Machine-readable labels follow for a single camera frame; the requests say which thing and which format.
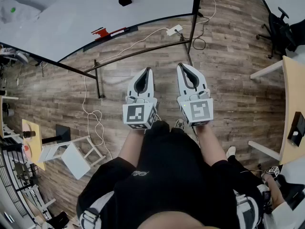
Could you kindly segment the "person's black shirt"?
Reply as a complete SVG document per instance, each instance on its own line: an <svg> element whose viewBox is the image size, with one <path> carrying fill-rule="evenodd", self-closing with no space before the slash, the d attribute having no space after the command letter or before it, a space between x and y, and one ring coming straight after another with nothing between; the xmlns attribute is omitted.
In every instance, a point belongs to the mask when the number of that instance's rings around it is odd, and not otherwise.
<svg viewBox="0 0 305 229"><path fill-rule="evenodd" d="M117 157L99 167L78 197L77 215L97 212L93 204L106 195L98 211L101 229L137 229L150 216L175 211L206 226L239 229L237 196L243 195L259 215L263 198L228 161L204 162L199 146L187 135L150 130L138 165Z"/></svg>

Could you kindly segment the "black box device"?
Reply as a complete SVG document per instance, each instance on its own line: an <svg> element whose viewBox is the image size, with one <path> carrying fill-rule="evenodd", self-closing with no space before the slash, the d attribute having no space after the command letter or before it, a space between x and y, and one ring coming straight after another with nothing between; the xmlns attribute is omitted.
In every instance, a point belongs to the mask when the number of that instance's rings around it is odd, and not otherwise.
<svg viewBox="0 0 305 229"><path fill-rule="evenodd" d="M288 134L288 140L295 146L300 146L300 143L305 136L305 118L301 112L295 112L294 119Z"/></svg>

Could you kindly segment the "white crumpled cloth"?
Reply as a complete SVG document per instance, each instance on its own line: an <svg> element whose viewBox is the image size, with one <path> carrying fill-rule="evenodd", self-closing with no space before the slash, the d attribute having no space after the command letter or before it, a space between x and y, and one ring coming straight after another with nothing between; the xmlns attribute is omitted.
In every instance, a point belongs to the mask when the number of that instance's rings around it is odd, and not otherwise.
<svg viewBox="0 0 305 229"><path fill-rule="evenodd" d="M46 6L31 0L0 0L0 24L34 20Z"/></svg>

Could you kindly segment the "light wooden desk white legs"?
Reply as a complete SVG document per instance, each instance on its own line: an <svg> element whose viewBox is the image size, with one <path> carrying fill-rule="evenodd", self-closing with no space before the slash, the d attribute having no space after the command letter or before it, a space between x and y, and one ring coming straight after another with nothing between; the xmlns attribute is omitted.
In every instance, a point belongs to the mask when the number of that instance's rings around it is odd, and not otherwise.
<svg viewBox="0 0 305 229"><path fill-rule="evenodd" d="M305 65L284 56L281 61L251 74L250 79L264 76L279 68L283 69L285 80L285 126L281 150L277 153L251 140L248 141L248 145L284 165L305 156L305 137L302 138L299 146L288 140L295 112L301 112L305 117Z"/></svg>

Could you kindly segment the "wooden side table black base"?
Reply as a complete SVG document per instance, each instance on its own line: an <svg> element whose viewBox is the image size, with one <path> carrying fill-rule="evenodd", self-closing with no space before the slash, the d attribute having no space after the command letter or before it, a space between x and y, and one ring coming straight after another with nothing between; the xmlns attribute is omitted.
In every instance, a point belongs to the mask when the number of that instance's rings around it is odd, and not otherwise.
<svg viewBox="0 0 305 229"><path fill-rule="evenodd" d="M24 119L22 120L22 124L23 123L28 123L30 125L31 131L36 132L35 137L23 138L23 146L27 145L31 150L31 155L25 153L24 154L30 162L32 162L42 170L45 170L45 162L38 161L41 155L42 146L71 141L71 129L66 126L56 125L55 126L56 135L53 137L43 138L41 127L38 124L35 124L33 122Z"/></svg>

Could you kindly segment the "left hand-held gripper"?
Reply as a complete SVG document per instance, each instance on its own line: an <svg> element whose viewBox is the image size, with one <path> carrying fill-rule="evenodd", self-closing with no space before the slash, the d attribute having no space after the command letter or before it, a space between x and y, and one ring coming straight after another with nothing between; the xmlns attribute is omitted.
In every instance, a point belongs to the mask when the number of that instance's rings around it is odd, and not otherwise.
<svg viewBox="0 0 305 229"><path fill-rule="evenodd" d="M126 104L123 108L123 123L131 129L151 129L157 114L156 98L137 98L140 94L154 96L154 75L150 67L142 69L129 82Z"/></svg>

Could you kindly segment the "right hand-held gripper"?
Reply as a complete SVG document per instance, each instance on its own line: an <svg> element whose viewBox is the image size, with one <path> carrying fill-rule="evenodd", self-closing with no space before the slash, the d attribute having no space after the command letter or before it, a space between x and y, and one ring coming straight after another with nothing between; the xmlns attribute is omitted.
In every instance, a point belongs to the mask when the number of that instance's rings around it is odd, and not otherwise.
<svg viewBox="0 0 305 229"><path fill-rule="evenodd" d="M214 106L206 80L196 68L185 63L177 66L177 79L180 96L177 102L189 127L205 125L213 120ZM188 92L199 92L188 97Z"/></svg>

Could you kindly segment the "black metal tripod stand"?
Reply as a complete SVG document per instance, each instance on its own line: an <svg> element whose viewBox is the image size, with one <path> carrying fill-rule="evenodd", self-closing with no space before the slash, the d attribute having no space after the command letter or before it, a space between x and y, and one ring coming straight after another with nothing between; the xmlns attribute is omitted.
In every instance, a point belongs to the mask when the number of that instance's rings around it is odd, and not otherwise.
<svg viewBox="0 0 305 229"><path fill-rule="evenodd" d="M133 48L135 45L146 41L149 37L151 37L155 33L160 32L160 31L167 31L168 30L168 28L159 28L156 31L154 31L151 34L149 34L148 36L146 36L144 39L139 40L139 41L133 43L128 48L125 48L125 49L121 50L117 55L113 55L111 57L102 59L100 61L94 61L94 66L91 69L89 69L86 73L89 74L92 71L95 73L93 78L96 81L96 89L97 89L98 98L103 98L104 95L101 95L101 93L100 93L99 78L98 78L97 69L99 69L101 67L104 67L104 66L106 66L108 64L111 64L111 63L114 63L114 62L117 62L117 61L120 61L120 60L123 60L123 59L127 59L127 58L130 58L130 57L136 56L136 55L140 55L140 54L143 54L143 53L146 53L146 52L151 52L151 51L155 51L155 50L158 50L158 49L163 49L163 48L167 48L167 47L171 47L171 46L175 46L175 45L180 45L180 44L184 45L186 53L187 53L187 56L188 56L189 63L192 64L193 62L192 62L192 59L190 57L190 49L191 49L191 47L194 47L195 40L201 38L201 36L197 36L196 38L194 37L195 27L198 24L205 25L206 23L208 23L210 21L210 19L206 17L204 21L197 22L196 19L197 19L198 16L202 17L203 15L200 12L198 12L197 14L195 14L193 16L193 22L189 26L191 28L191 33L190 33L190 37L189 38L185 38L184 35L182 34L182 32L180 31L178 33L175 33L175 34L179 34L180 35L180 40L178 42L173 42L173 43L168 43L168 44L164 44L164 45L160 45L160 46L155 46L155 47L152 47L152 48L143 49L143 50L138 51L138 52L122 55L124 52L126 52L127 50Z"/></svg>

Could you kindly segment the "red marker holder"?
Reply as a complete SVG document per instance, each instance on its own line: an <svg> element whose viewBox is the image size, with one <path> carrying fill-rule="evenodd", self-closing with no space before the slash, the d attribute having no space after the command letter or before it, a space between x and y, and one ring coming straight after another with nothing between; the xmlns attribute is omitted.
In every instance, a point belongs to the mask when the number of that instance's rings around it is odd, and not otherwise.
<svg viewBox="0 0 305 229"><path fill-rule="evenodd" d="M95 30L95 31L92 31L91 34L97 36L97 38L96 38L95 40L99 40L99 39L101 39L101 38L104 38L104 37L110 35L110 34L107 32L106 28L104 28L104 27L99 28L99 29L97 29L97 30Z"/></svg>

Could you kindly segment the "person's black trousers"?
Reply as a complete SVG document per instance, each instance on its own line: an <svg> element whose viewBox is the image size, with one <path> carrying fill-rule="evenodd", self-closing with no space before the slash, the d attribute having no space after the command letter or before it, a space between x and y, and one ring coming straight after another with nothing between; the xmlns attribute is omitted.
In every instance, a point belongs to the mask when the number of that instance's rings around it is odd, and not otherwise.
<svg viewBox="0 0 305 229"><path fill-rule="evenodd" d="M165 121L156 121L151 129L144 134L144 145L175 144L179 146L196 146L197 143L191 139L182 129L172 128Z"/></svg>

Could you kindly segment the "white stool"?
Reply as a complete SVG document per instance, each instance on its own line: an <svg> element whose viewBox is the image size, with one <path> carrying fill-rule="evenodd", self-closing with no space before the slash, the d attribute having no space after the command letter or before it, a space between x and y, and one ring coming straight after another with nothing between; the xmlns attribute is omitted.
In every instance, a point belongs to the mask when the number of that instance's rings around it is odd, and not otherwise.
<svg viewBox="0 0 305 229"><path fill-rule="evenodd" d="M86 140L91 146L91 149L85 155L83 155L80 152L80 149L75 145L75 143L83 140ZM95 162L90 164L86 158L93 151L97 153L99 159L97 159ZM102 155L99 152L99 150L93 144L89 136L85 136L63 143L42 146L41 155L38 161L45 162L57 158L61 158L64 164L66 165L66 167L74 175L74 177L77 180L79 180L87 172L89 172L94 165L98 164L100 161L105 159L106 156Z"/></svg>

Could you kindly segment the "black office chair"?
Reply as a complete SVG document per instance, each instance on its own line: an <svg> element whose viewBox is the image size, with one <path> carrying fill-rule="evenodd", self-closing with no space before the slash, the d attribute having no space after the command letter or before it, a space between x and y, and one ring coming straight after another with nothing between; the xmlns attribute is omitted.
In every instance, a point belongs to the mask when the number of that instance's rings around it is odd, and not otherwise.
<svg viewBox="0 0 305 229"><path fill-rule="evenodd" d="M271 53L268 59L272 59L274 54L281 57L286 56L286 50L295 52L298 46L305 45L305 19L289 25L284 22L284 18L288 18L287 13L278 8L282 13L277 17L273 13L269 13L269 25L263 24L261 27L266 28L269 35L256 35L256 39L265 38L272 42Z"/></svg>

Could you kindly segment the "white power strip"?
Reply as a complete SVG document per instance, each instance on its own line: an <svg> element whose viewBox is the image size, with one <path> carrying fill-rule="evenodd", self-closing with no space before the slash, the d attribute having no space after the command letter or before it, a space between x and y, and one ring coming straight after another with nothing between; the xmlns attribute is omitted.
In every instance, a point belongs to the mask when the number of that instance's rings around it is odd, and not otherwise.
<svg viewBox="0 0 305 229"><path fill-rule="evenodd" d="M176 26L174 26L174 27L168 29L168 30L166 31L166 33L167 33L168 36L172 36L172 35L174 35L175 33L180 32L182 29L183 29L183 27L182 27L181 25L176 25Z"/></svg>

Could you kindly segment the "person's left forearm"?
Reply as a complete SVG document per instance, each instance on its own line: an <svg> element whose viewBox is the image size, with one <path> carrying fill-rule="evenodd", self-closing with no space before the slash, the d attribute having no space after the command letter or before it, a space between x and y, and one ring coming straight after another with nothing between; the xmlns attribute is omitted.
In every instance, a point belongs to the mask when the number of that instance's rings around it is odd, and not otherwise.
<svg viewBox="0 0 305 229"><path fill-rule="evenodd" d="M118 157L137 167L144 139L143 129L131 129L125 139Z"/></svg>

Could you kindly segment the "person's right forearm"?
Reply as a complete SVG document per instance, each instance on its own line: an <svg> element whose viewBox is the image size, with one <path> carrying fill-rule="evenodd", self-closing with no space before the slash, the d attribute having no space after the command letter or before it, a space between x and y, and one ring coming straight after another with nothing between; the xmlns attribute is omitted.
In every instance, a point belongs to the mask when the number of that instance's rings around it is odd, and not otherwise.
<svg viewBox="0 0 305 229"><path fill-rule="evenodd" d="M196 133L203 159L209 166L227 160L226 153L208 124L197 126Z"/></svg>

